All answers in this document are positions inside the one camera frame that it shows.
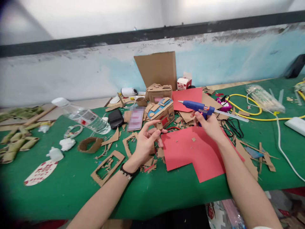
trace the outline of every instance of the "white cup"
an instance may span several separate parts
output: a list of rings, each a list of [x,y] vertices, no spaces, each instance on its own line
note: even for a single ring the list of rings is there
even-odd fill
[[[52,147],[49,153],[46,155],[49,156],[50,159],[54,162],[60,161],[61,159],[64,158],[62,152],[58,148]]]

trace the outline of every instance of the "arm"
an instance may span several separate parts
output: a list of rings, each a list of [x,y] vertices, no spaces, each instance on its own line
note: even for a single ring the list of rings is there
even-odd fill
[[[278,217],[260,185],[245,167],[229,140],[224,136],[216,116],[207,120],[199,112],[193,112],[206,133],[217,143],[233,199],[240,209],[248,228],[265,226],[282,228]]]
[[[163,147],[161,131],[156,128],[148,130],[151,125],[159,121],[150,121],[143,126],[137,137],[136,150],[123,166],[125,171],[134,173],[148,156],[155,141],[158,142],[159,147]],[[67,229],[101,228],[120,200],[129,181],[121,172],[113,175],[81,208]]]

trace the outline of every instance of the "forearm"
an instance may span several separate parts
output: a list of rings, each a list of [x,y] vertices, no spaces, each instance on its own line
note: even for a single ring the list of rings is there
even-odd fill
[[[282,228],[277,215],[260,185],[245,167],[227,138],[218,147],[225,165],[230,191],[248,228]]]
[[[128,172],[135,172],[140,163],[130,158],[123,166]],[[117,172],[107,181],[81,208],[67,227],[74,228],[101,228],[111,215],[120,200],[130,180],[121,172]]]

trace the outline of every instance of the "wall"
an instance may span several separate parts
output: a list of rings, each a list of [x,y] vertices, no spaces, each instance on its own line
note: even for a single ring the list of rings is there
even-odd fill
[[[176,52],[177,77],[195,86],[280,77],[305,53],[305,23],[0,59],[0,106],[110,97],[145,90],[135,55]]]
[[[305,10],[304,0],[9,0],[0,45]]]

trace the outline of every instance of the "blue hot glue gun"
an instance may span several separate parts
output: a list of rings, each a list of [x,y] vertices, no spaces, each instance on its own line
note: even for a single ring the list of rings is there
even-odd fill
[[[204,117],[204,119],[207,119],[207,115],[212,115],[213,112],[215,111],[214,107],[206,107],[203,103],[197,103],[197,102],[193,102],[193,101],[178,101],[180,103],[183,103],[184,106],[186,106],[187,108],[190,108],[194,111],[198,111],[202,114],[202,116]]]

